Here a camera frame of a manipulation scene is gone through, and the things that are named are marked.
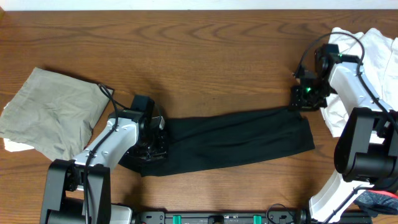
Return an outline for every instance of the wooden tabletop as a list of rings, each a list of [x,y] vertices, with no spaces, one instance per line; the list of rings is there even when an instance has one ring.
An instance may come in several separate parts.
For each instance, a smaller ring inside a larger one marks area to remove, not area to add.
[[[0,107],[34,67],[105,83],[126,104],[133,94],[149,95],[171,118],[283,106],[303,51],[334,27],[375,27],[397,37],[398,11],[7,12],[0,22]],[[110,112],[108,107],[93,137]],[[305,206],[333,172],[337,139],[319,111],[303,115],[313,151],[167,177],[140,178],[118,166],[111,175],[112,202],[168,211]],[[37,223],[51,161],[35,150],[0,147],[0,223]],[[69,195],[82,198],[81,192]],[[397,217],[374,221],[397,223]]]

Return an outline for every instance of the red object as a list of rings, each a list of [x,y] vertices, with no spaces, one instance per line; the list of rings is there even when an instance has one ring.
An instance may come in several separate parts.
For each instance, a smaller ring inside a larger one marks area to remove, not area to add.
[[[370,190],[370,192],[376,193],[376,194],[381,194],[381,195],[386,195],[386,196],[389,196],[389,197],[398,199],[398,196],[397,196],[397,195],[394,195],[393,193],[390,193],[390,192],[386,192],[386,191],[377,191],[377,190]]]

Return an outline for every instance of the white wall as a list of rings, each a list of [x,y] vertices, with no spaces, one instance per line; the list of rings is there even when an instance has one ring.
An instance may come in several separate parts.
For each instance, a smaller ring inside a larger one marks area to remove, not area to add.
[[[5,11],[398,9],[398,0],[0,0]]]

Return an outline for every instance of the crumpled white fabric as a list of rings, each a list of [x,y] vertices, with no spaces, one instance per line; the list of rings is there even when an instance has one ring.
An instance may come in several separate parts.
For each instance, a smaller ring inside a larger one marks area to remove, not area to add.
[[[345,32],[347,30],[334,28],[332,32]],[[364,70],[368,80],[374,89],[386,103],[394,110],[398,110],[398,38],[394,40],[384,37],[375,28],[369,29],[365,34],[359,32],[353,34],[357,37],[365,48]],[[339,50],[343,54],[361,56],[360,45],[351,37],[333,34],[329,39],[330,44],[338,44]],[[348,113],[343,102],[336,94],[331,94],[326,98],[327,108],[321,108],[323,119],[328,126],[333,137],[340,137],[348,120]]]
[[[34,147],[69,160],[87,145],[108,101],[94,83],[35,68],[4,108],[0,137],[7,150]]]

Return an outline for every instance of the cable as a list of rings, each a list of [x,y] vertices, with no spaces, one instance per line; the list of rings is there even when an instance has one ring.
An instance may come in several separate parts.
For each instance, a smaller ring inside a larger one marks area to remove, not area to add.
[[[272,224],[276,224],[274,221],[272,221],[272,220],[269,218],[269,210],[271,210],[271,209],[272,209],[274,206],[276,206],[276,205],[279,205],[279,206],[284,207],[285,210],[286,210],[286,212],[287,212],[287,213],[292,217],[292,219],[293,219],[293,221],[290,222],[290,223],[294,223],[294,215],[291,214],[291,212],[289,211],[289,209],[287,209],[286,206],[285,206],[285,205],[282,205],[281,203],[275,203],[275,204],[271,205],[271,206],[268,208],[268,210],[267,210],[267,212],[266,212],[266,218],[268,219],[268,221],[271,222]]]
[[[358,38],[356,38],[355,36],[351,35],[351,34],[347,34],[344,32],[331,32],[328,34],[324,34],[322,36],[320,36],[317,40],[314,40],[305,50],[304,54],[302,55],[301,59],[300,59],[300,63],[298,64],[298,67],[296,69],[296,73],[299,71],[299,68],[301,66],[301,64],[304,61],[304,58],[307,56],[308,51],[317,43],[319,42],[319,40],[321,40],[324,37],[328,37],[330,35],[333,34],[342,34],[342,35],[347,35],[351,38],[353,38],[354,40],[357,41],[357,43],[361,46],[361,50],[362,50],[362,54],[361,54],[361,58],[359,59],[359,62],[356,66],[356,76],[359,78],[359,81],[361,82],[363,88],[366,90],[366,92],[369,94],[369,96],[372,98],[373,102],[380,108],[380,110],[382,111],[383,115],[386,116],[386,118],[388,119],[388,121],[392,124],[392,126],[394,127],[395,131],[398,134],[398,124],[395,122],[394,118],[391,116],[391,114],[388,113],[388,111],[383,107],[383,105],[380,104],[379,102],[379,98],[376,98],[372,91],[369,89],[369,87],[367,86],[367,84],[364,82],[363,78],[362,78],[362,72],[360,72],[360,68],[363,62],[363,58],[365,57],[365,48],[363,46],[363,44],[361,43],[361,41],[359,41]],[[395,181],[392,182],[392,184],[390,184],[388,187],[383,187],[380,189],[374,189],[372,187],[356,187],[351,193],[350,195],[344,200],[344,202],[336,209],[333,211],[333,213],[326,219],[326,221],[323,222],[323,224],[328,223],[350,200],[352,197],[354,197],[354,195],[356,195],[358,193],[358,191],[360,190],[387,190],[389,188],[391,188],[393,185],[395,185],[395,183],[398,181],[398,178],[396,178]]]
[[[94,158],[95,153],[97,152],[98,148],[102,145],[102,143],[105,142],[105,140],[114,132],[116,131],[116,128],[118,127],[118,122],[119,122],[119,111],[116,106],[116,101],[113,99],[112,95],[106,88],[106,86],[102,83],[98,84],[100,90],[111,100],[114,108],[114,113],[115,113],[115,122],[114,125],[112,126],[111,130],[101,139],[99,140],[98,144],[94,146],[92,150],[88,152],[88,157],[86,161],[86,166],[84,169],[84,179],[83,179],[83,191],[84,191],[84,198],[85,198],[85,220],[86,224],[90,224],[90,209],[88,205],[88,166],[90,165],[90,162],[92,158]]]

